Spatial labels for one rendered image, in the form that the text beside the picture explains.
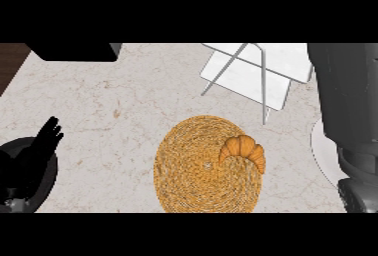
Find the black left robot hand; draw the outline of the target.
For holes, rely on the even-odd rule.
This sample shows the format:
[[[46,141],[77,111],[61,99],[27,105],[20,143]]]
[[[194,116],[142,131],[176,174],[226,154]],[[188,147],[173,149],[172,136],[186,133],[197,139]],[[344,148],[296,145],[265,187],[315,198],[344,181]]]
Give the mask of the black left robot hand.
[[[64,138],[59,119],[52,116],[37,137],[15,158],[0,150],[0,204],[11,199],[30,199],[39,189],[48,162]]]

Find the round woven straw placemat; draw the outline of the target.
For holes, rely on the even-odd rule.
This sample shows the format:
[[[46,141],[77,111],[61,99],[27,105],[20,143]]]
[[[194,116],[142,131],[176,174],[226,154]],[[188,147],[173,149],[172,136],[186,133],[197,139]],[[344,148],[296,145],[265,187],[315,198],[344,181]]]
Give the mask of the round woven straw placemat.
[[[263,174],[250,160],[228,157],[219,163],[231,137],[247,135],[226,119],[203,115],[182,121],[160,144],[154,186],[169,213],[250,213],[257,205]]]

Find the orange bell pepper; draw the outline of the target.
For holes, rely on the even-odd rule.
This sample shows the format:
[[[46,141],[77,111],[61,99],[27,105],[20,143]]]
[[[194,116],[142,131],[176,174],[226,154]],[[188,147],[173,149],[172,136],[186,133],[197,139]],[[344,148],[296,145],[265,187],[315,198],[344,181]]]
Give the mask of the orange bell pepper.
[[[260,173],[266,172],[265,149],[248,135],[231,137],[220,149],[219,163],[223,163],[228,157],[240,156],[250,160]]]

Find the black box appliance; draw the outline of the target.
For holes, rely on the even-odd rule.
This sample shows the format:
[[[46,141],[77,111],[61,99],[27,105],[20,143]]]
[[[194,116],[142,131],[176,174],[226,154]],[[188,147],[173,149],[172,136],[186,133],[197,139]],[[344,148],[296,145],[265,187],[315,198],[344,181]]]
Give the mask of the black box appliance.
[[[116,62],[121,43],[27,43],[45,61]]]

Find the white round plate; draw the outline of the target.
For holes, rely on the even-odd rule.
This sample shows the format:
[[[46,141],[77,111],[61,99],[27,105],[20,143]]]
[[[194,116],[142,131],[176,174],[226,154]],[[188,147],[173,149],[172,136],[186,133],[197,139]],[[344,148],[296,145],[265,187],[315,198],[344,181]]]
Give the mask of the white round plate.
[[[319,170],[334,188],[339,188],[339,181],[347,178],[347,174],[339,164],[337,145],[324,133],[322,120],[318,120],[313,125],[310,146]]]

